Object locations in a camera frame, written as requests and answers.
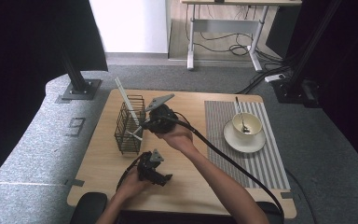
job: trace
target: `white wall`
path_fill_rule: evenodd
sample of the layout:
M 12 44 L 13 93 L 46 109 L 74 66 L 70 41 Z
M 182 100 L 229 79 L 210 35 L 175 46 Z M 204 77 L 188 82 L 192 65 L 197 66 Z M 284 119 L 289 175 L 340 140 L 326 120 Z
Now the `white wall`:
M 105 52 L 168 53 L 171 0 L 89 0 Z

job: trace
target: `white plate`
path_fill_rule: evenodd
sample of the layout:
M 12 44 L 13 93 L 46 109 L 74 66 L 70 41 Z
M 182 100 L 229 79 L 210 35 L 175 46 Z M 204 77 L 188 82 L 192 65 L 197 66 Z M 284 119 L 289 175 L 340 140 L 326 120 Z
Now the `white plate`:
M 266 144 L 266 134 L 264 130 L 261 130 L 260 133 L 255 135 L 247 135 L 244 138 L 239 138 L 234 133 L 234 126 L 231 121 L 226 123 L 223 134 L 228 144 L 240 152 L 257 152 Z

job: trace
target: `wooden desk top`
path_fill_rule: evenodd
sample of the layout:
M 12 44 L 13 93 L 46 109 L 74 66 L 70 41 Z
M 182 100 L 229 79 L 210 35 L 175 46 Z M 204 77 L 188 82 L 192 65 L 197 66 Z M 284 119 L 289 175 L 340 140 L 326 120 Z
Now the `wooden desk top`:
M 225 0 L 225 3 L 215 3 L 214 0 L 181 0 L 188 5 L 246 5 L 246 6 L 300 6 L 301 0 Z
M 235 100 L 235 95 L 221 93 L 143 90 L 126 90 L 126 93 L 142 95 L 145 106 L 148 106 L 155 97 L 174 93 L 175 96 L 167 102 L 167 105 L 173 111 L 182 113 L 204 136 L 206 136 L 204 102 Z M 263 102 L 262 98 L 256 95 L 237 96 L 242 102 Z M 85 181 L 84 185 L 72 186 L 67 198 L 70 205 L 77 205 L 80 197 L 91 191 L 105 193 L 111 198 L 121 175 L 137 157 L 132 154 L 121 155 L 117 148 L 114 133 L 122 103 L 119 90 L 112 90 L 76 176 L 77 180 Z M 157 171 L 163 175 L 173 174 L 173 177 L 164 187 L 148 188 L 127 203 L 124 209 L 228 215 L 207 182 L 183 154 L 170 148 L 165 141 L 158 139 L 149 131 L 144 131 L 143 139 L 140 153 L 157 148 L 165 160 Z M 194 137 L 194 145 L 207 157 L 207 147 L 197 136 Z M 272 202 L 262 189 L 248 189 L 248 191 L 256 201 Z M 296 208 L 293 200 L 283 199 L 281 196 L 281 192 L 290 192 L 290 190 L 272 189 L 271 191 L 280 200 L 285 217 L 294 218 Z

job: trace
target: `black wire basket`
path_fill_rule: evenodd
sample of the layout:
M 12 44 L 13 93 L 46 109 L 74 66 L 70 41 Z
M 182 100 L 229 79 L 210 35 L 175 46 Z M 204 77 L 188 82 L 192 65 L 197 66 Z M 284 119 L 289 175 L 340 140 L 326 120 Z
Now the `black wire basket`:
M 141 95 L 128 95 L 133 110 L 129 110 L 127 105 L 123 103 L 120 108 L 120 112 L 117 118 L 117 127 L 115 130 L 115 138 L 117 141 L 118 149 L 121 154 L 124 153 L 136 153 L 139 154 L 141 149 L 142 141 L 137 137 L 133 136 L 140 123 L 145 121 L 145 100 Z M 138 119 L 138 123 L 132 117 L 133 112 Z M 136 136 L 142 138 L 143 129 L 140 129 Z

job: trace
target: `placemat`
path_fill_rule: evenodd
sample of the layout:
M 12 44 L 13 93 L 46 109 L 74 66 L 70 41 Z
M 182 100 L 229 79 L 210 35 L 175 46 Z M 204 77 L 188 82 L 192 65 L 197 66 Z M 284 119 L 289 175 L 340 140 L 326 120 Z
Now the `placemat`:
M 267 138 L 263 148 L 254 153 L 243 153 L 235 150 L 226 142 L 223 135 L 224 126 L 228 121 L 232 120 L 235 114 L 239 113 L 235 102 L 205 101 L 207 139 L 238 165 L 260 180 L 267 188 L 290 189 L 264 104 L 240 102 L 240 106 L 242 112 L 254 114 L 261 120 L 263 131 Z M 211 162 L 235 178 L 244 187 L 260 188 L 254 181 L 209 147 L 208 157 Z

